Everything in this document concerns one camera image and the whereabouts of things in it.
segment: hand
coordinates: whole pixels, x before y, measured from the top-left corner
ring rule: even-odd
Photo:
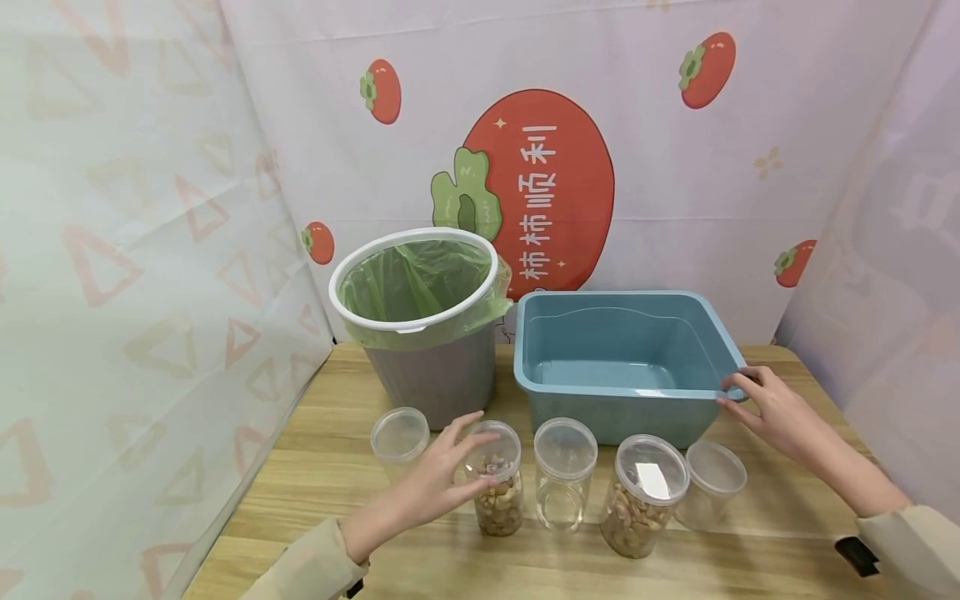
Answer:
[[[911,504],[883,471],[844,442],[769,367],[744,367],[720,385],[723,390],[734,385],[743,390],[760,408],[760,414],[727,397],[717,398],[720,406],[764,442],[822,479],[858,516],[892,513]]]
[[[464,428],[481,417],[483,411],[453,420],[406,477],[341,523],[347,554],[355,563],[365,562],[373,550],[400,533],[446,515],[495,485],[493,477],[453,483],[454,472],[467,455],[497,439],[489,432],[468,435],[457,443]]]

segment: person's left hand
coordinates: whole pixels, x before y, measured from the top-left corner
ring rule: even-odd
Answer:
[[[495,433],[478,433],[457,443],[464,428],[481,417],[483,411],[453,420],[406,477],[340,524],[347,553],[355,563],[364,562],[391,538],[446,515],[495,484],[492,477],[453,483],[454,473],[467,455],[497,439]]]

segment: fabric wall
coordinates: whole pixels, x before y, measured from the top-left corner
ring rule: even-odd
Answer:
[[[225,8],[321,289],[433,223],[493,240],[514,298],[692,289],[767,343],[930,4]]]
[[[283,156],[216,2],[0,23],[0,598],[180,597],[331,348]]]
[[[942,3],[777,338],[911,497],[960,522],[958,27]]]

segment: blue plastic basin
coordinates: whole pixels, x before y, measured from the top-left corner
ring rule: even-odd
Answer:
[[[716,419],[720,381],[746,364],[691,292],[535,292],[517,311],[514,376],[534,431],[569,417],[600,444],[648,433],[687,448]]]

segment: plastic jar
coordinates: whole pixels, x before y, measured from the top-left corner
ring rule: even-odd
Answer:
[[[628,559],[653,552],[657,539],[690,485],[690,471],[677,448],[655,436],[636,435],[616,450],[600,533]]]
[[[747,485],[743,463],[720,444],[701,440],[686,451],[692,485],[677,506],[677,520],[693,530],[709,529]]]
[[[534,436],[537,518],[547,529],[574,532],[584,520],[597,441],[578,420],[557,417]]]
[[[430,442],[426,417],[416,408],[402,406],[385,413],[373,424],[370,445],[391,484],[403,478]]]
[[[513,427],[499,420],[481,420],[471,433],[494,432],[497,440],[484,444],[467,456],[464,471],[468,479],[484,475],[496,485],[473,500],[480,531],[503,538],[516,533],[523,524],[523,479],[520,476],[520,437]]]

